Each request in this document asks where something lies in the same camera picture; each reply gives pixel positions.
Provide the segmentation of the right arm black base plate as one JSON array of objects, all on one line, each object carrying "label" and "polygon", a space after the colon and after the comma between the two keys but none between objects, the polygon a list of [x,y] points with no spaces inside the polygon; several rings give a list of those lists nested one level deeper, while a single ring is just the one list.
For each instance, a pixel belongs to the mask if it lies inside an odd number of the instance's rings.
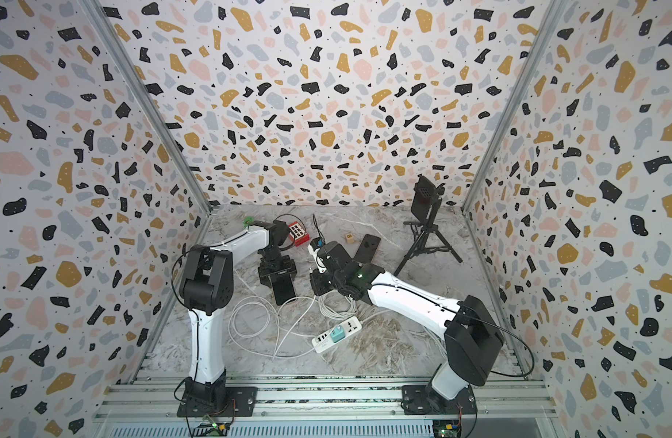
[{"label": "right arm black base plate", "polygon": [[452,400],[436,392],[430,384],[404,385],[401,407],[406,415],[476,414],[476,397],[467,386]]}]

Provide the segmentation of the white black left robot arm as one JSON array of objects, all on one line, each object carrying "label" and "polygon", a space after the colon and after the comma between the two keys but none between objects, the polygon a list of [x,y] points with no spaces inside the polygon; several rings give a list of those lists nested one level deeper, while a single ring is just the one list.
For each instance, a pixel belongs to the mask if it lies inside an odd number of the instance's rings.
[{"label": "white black left robot arm", "polygon": [[281,251],[289,235],[289,226],[283,221],[252,221],[221,243],[194,246],[189,251],[177,295],[191,318],[193,364],[189,377],[193,383],[213,385],[226,371],[223,317],[234,295],[235,264],[259,254],[260,283],[272,289],[276,304],[282,306],[296,296],[296,263]]}]

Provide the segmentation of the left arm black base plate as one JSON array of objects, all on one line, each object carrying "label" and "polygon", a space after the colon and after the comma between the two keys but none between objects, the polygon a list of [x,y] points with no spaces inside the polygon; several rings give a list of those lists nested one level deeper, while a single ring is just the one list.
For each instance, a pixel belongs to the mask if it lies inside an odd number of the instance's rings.
[{"label": "left arm black base plate", "polygon": [[226,377],[216,383],[197,383],[191,377],[183,380],[184,393],[176,415],[180,418],[210,416],[251,417],[258,388],[254,386],[226,386]]}]

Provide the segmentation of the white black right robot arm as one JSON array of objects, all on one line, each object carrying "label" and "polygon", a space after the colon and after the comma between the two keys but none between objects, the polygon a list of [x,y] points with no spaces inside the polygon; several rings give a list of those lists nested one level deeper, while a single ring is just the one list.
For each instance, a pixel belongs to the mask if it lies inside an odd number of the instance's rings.
[{"label": "white black right robot arm", "polygon": [[445,362],[430,381],[440,398],[452,401],[470,385],[485,385],[505,340],[480,299],[449,299],[427,292],[380,266],[357,262],[337,242],[315,238],[308,251],[316,264],[310,273],[316,295],[336,291],[348,299],[386,308],[441,339]]}]

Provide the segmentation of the pink case phone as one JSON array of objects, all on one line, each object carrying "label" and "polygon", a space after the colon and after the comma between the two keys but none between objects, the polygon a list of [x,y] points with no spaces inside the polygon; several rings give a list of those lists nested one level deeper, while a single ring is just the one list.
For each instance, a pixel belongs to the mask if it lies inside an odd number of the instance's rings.
[{"label": "pink case phone", "polygon": [[276,304],[279,307],[296,297],[293,278],[290,273],[275,275],[271,280],[271,286]]},{"label": "pink case phone", "polygon": [[356,251],[354,260],[360,264],[368,264],[372,262],[380,243],[381,239],[377,235],[366,234],[361,239],[361,244]]}]

